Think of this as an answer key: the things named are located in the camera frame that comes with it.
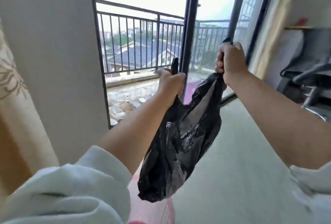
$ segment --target sliding glass door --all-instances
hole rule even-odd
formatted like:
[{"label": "sliding glass door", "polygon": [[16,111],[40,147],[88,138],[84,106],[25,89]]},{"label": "sliding glass door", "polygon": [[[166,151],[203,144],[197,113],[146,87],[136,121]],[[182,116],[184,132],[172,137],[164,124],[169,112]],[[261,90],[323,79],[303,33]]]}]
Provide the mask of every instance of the sliding glass door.
[{"label": "sliding glass door", "polygon": [[[184,103],[190,102],[197,85],[214,72],[217,52],[226,37],[239,41],[245,53],[251,54],[266,3],[266,0],[187,1],[181,59],[181,70],[187,76]],[[231,93],[227,88],[223,96]]]}]

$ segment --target metal railing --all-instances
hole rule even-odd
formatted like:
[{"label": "metal railing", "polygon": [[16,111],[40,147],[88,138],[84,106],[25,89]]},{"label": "metal railing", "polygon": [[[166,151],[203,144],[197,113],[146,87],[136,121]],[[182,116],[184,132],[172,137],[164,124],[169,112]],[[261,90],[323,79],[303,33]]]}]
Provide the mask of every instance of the metal railing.
[{"label": "metal railing", "polygon": [[[160,67],[169,67],[174,57],[181,57],[184,17],[105,0],[96,0],[96,2],[156,15],[153,20],[97,11],[105,75],[116,76],[122,72],[139,73],[148,69],[157,70]],[[161,19],[160,16],[182,21]],[[229,22],[229,20],[196,21],[192,65],[210,69],[215,67],[218,46],[226,37]],[[245,28],[238,27],[236,33],[240,30]]]}]

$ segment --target beige curtain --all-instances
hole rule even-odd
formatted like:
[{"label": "beige curtain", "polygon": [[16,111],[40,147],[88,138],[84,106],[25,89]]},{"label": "beige curtain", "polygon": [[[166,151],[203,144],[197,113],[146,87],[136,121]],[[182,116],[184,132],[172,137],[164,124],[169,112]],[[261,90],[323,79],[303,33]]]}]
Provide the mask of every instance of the beige curtain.
[{"label": "beige curtain", "polygon": [[264,79],[293,0],[271,0],[253,53],[251,72]]},{"label": "beige curtain", "polygon": [[39,169],[58,164],[0,20],[0,207]]}]

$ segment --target roof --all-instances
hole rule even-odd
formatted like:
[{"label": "roof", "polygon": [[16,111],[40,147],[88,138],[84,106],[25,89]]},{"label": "roof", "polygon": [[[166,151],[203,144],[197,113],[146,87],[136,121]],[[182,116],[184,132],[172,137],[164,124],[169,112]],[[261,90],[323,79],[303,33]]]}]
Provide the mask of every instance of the roof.
[{"label": "roof", "polygon": [[[121,53],[115,55],[115,63],[117,65],[123,64],[123,66],[129,66],[129,63],[130,63],[130,68],[132,68],[132,69],[146,67],[146,63],[147,63],[147,67],[151,67],[152,62],[153,62],[153,66],[155,66],[156,50],[157,50],[156,48],[157,48],[156,41],[153,41],[153,52],[152,52],[151,40],[147,41],[147,46],[146,46],[146,41],[145,42],[142,41],[141,46],[140,46],[139,42],[138,43],[136,42],[135,47],[129,48],[129,51],[127,49],[125,49],[125,51],[122,51],[122,58],[121,58]],[[181,52],[181,42],[179,42],[177,40],[176,44],[175,44],[175,41],[172,41],[172,44],[171,44],[170,41],[168,41],[168,47],[167,47],[167,42],[165,40],[163,42],[162,42],[162,40],[159,40],[158,55],[160,55],[162,53],[162,51],[165,51],[166,49],[168,49],[169,53],[170,53],[170,49],[171,49],[172,55],[178,56],[178,50],[179,50],[179,52]],[[158,66],[161,65],[162,61],[160,59],[158,59],[158,62],[159,62]],[[114,63],[113,56],[108,58],[108,63]]]}]

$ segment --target balcony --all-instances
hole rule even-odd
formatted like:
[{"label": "balcony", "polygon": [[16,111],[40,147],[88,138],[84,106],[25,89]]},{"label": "balcony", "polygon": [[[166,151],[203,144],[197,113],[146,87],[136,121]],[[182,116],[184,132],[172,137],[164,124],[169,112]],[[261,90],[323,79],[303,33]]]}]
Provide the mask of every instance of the balcony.
[{"label": "balcony", "polygon": [[[174,57],[181,58],[184,17],[97,0],[153,14],[156,18],[97,11],[111,124],[149,99],[158,88],[158,68],[169,68]],[[194,89],[214,72],[215,58],[226,38],[229,20],[196,21],[192,56],[184,102]],[[236,38],[245,36],[248,22],[240,20]]]}]

